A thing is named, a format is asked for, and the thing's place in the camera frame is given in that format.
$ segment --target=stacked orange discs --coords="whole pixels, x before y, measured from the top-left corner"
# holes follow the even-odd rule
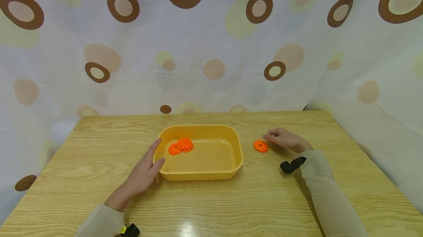
[[[172,143],[169,146],[169,153],[172,155],[179,154],[182,152],[189,152],[194,148],[194,144],[192,144],[192,141],[190,139],[181,139],[178,140],[176,143]]]
[[[259,152],[267,152],[269,151],[269,146],[262,140],[256,140],[254,142],[254,148]]]

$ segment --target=table surface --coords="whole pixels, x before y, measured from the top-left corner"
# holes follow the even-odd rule
[[[300,170],[282,175],[290,151],[253,142],[283,126],[320,148],[370,236],[419,236],[423,216],[325,111],[140,115],[81,120],[0,228],[0,236],[73,236],[94,206],[171,125],[224,124],[238,132],[244,165],[222,181],[158,179],[125,210],[142,236],[322,236]]]

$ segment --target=yellow plastic tub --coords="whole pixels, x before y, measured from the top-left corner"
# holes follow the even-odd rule
[[[170,126],[160,133],[162,142],[153,163],[164,157],[160,170],[166,180],[230,179],[241,167],[244,157],[236,131],[226,125]],[[171,155],[169,146],[180,139],[190,139],[194,148]]]

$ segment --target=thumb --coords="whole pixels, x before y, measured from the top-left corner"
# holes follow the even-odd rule
[[[269,142],[273,142],[273,143],[278,144],[278,137],[276,137],[276,136],[265,134],[265,135],[263,135],[263,139],[265,139],[265,140],[267,140]]]
[[[153,166],[150,168],[150,170],[148,170],[149,173],[151,173],[152,175],[157,175],[160,171],[160,169],[162,169],[163,165],[165,164],[165,160],[164,158],[160,158],[158,159]]]

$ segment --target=forearm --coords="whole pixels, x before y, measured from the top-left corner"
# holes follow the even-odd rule
[[[105,205],[119,212],[123,212],[133,196],[134,193],[123,183],[105,201]]]
[[[336,184],[321,151],[305,151],[301,172],[311,192],[314,208],[326,237],[367,236],[364,225],[348,198]]]
[[[104,204],[98,204],[78,229],[75,237],[114,237],[124,226],[123,210],[133,193],[122,184]]]

